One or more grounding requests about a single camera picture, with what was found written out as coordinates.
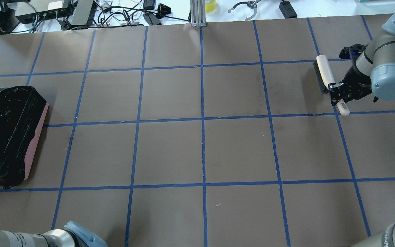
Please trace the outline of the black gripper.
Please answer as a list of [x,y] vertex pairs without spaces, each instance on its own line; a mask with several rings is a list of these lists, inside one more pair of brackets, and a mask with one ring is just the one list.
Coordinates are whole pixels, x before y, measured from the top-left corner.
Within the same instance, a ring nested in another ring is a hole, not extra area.
[[366,45],[354,44],[341,49],[339,58],[350,60],[352,65],[340,83],[329,83],[328,93],[331,105],[359,100],[372,94],[371,72],[373,61],[365,53]]

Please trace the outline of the silver robot arm near bin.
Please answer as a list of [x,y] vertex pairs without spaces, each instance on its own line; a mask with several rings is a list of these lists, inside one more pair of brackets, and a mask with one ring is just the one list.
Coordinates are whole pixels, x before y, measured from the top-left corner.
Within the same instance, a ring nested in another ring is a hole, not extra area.
[[70,221],[44,234],[0,230],[0,247],[106,247],[108,244],[83,225]]

